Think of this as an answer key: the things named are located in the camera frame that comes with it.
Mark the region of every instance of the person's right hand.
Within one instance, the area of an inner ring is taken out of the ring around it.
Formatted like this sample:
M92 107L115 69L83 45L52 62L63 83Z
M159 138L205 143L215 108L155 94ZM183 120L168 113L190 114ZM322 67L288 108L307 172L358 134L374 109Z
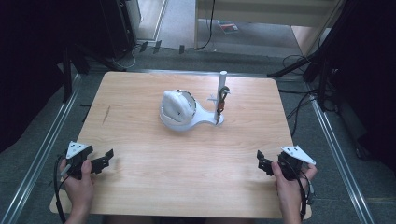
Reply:
M282 170L277 162L271 163L273 173L276 177L277 195L280 202L280 211L285 223L301 223L300 208L301 208L301 193L300 185L297 180L287 180L282 174ZM317 168L308 164L308 169L304 173L309 181L311 181L317 173ZM307 181L305 178L300 178L303 187L306 188Z
M62 160L60 170L62 171L66 166L66 160ZM66 223L85 223L90 214L92 200L93 200L93 182L91 180L91 161L85 160L81 166L81 180L77 180L72 176L64 181L64 187L67 196L72 203L72 211Z

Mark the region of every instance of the person's left hand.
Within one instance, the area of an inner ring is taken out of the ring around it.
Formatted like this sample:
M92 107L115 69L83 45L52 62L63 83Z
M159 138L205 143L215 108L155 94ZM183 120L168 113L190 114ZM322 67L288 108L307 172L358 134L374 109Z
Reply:
M64 170L66 160L62 160L60 170ZM64 181L67 196L72 203L72 211L66 223L85 223L92 206L93 200L93 181L91 179L91 161L85 160L81 166L81 180L72 176Z

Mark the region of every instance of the gray carpet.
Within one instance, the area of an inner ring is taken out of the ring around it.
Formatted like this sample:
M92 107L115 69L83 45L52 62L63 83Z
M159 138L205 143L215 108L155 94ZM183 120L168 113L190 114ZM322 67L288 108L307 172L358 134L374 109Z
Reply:
M227 70L229 73L250 74L253 77L265 77L264 73L271 73L281 69L282 58L265 56L247 56L238 54L178 51L162 49L153 54L152 49L134 53L136 63L128 71L141 69L183 70L218 72ZM132 64L131 55L126 56L119 63ZM78 97L67 117L62 130L57 137L52 151L45 162L35 187L23 207L17 223L59 223L57 214L49 210L53 195L52 179L53 163L57 155L62 153L69 141L78 138L83 120L99 87L103 74L108 71L101 64L91 62L91 72L81 75L81 88ZM277 81L281 90L306 91L305 84L299 76L288 75ZM302 95L281 93L285 116L297 106ZM50 125L55 119L61 101L63 89L60 89L49 100L46 107L32 121L29 128L18 143L0 154L0 217L3 217L11 203L18 185L24 178L30 164L40 148ZM355 175L369 208L377 223L392 223L396 219L396 181L393 173L377 161L360 161L354 154L354 147L348 137L341 119L334 113L328 113L333 129L339 138L349 165ZM350 200L346 185L330 152L329 145L320 127L312 105L301 108L298 127L293 136L293 143L303 148L318 165L318 175L313 181L317 194L312 205L313 216L305 223L360 223L355 208ZM290 129L293 120L289 120ZM89 223L100 223L101 216L90 216ZM282 223L279 219L260 219L257 223Z

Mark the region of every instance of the wooden table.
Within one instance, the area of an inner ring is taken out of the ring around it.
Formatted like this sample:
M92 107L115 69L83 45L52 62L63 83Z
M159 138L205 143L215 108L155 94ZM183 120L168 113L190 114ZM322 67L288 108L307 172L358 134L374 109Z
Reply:
M92 213L173 217L281 217L275 178L257 168L257 150L276 160L291 146L276 83L227 77L224 122L177 133L159 116L166 90L189 91L207 110L218 77L177 74L105 74L78 142L92 159L114 148L94 175ZM70 202L62 192L64 210ZM54 202L51 211L56 212ZM306 217L310 217L308 208Z

